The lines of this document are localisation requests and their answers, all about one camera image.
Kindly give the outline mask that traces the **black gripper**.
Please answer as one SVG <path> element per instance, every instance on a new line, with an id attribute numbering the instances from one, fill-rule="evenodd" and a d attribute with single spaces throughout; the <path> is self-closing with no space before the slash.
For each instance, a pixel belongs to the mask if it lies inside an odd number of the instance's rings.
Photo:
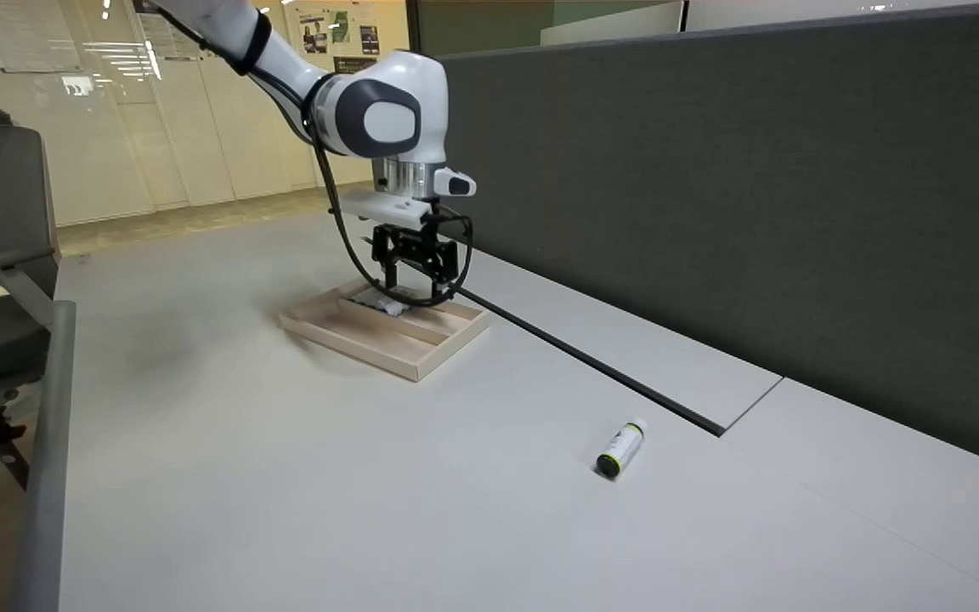
<path id="1" fill-rule="evenodd" d="M 443 242 L 432 229 L 408 231 L 395 225 L 378 225 L 370 236 L 370 258 L 383 268 L 383 280 L 397 280 L 397 265 L 426 271 L 432 282 L 458 280 L 458 246 Z"/>

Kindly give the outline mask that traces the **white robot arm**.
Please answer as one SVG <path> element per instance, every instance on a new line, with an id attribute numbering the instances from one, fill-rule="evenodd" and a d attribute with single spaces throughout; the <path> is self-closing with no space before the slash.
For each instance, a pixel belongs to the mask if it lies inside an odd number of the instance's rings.
<path id="1" fill-rule="evenodd" d="M 440 242 L 443 198 L 472 198 L 477 181 L 445 160 L 449 75 L 416 51 L 380 54 L 360 71 L 309 64 L 249 0 L 147 0 L 179 34 L 253 78 L 287 126 L 318 155 L 373 162 L 373 186 L 340 200 L 373 220 L 373 258 L 383 282 L 408 261 L 432 282 L 458 276 L 457 247 Z"/>

